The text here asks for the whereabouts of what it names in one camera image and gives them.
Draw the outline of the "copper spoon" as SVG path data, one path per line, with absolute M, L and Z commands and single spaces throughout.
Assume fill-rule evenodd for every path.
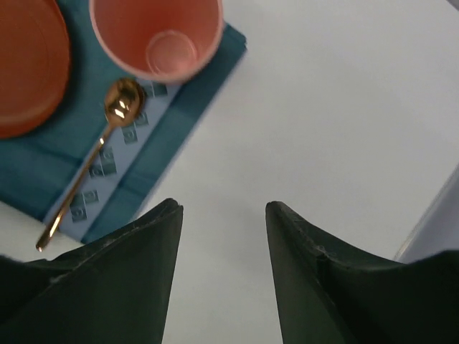
M 107 127 L 98 138 L 89 158 L 82 166 L 76 179 L 72 182 L 70 190 L 66 193 L 65 198 L 60 202 L 59 207 L 53 213 L 51 219 L 46 225 L 35 248 L 42 252 L 51 242 L 55 232 L 59 229 L 60 222 L 64 218 L 72 200 L 77 193 L 80 185 L 85 179 L 86 173 L 98 157 L 99 152 L 107 143 L 110 134 L 116 128 L 130 125 L 141 112 L 145 102 L 145 95 L 142 87 L 132 78 L 122 77 L 116 80 L 110 87 L 104 99 L 104 112 L 107 120 Z

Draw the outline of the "pink plastic cup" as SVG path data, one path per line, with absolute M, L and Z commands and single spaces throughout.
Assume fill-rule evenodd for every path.
M 160 83 L 186 82 L 216 54 L 221 1 L 90 1 L 100 46 L 122 70 Z

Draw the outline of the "blue patterned placemat cloth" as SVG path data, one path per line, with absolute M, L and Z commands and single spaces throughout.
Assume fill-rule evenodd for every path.
M 103 98 L 123 75 L 103 52 L 86 1 L 60 1 L 72 43 L 63 102 L 37 130 L 1 142 L 1 201 L 48 222 L 100 137 Z M 90 168 L 60 231 L 87 244 L 127 224 L 161 179 L 214 96 L 246 52 L 245 36 L 226 26 L 212 61 L 184 85 L 143 81 L 146 105 L 114 131 Z

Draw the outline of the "red round plate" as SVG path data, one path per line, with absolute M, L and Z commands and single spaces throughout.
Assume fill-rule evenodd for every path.
M 71 48 L 56 1 L 1 2 L 1 137 L 42 125 L 65 96 Z

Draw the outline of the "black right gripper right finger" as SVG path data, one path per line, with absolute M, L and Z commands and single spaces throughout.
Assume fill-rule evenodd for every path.
M 265 208 L 284 343 L 456 343 L 458 253 L 403 264 Z

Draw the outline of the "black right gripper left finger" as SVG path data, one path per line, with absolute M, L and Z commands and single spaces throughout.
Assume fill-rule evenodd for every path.
M 184 209 L 141 218 L 53 260 L 1 258 L 3 343 L 160 343 Z

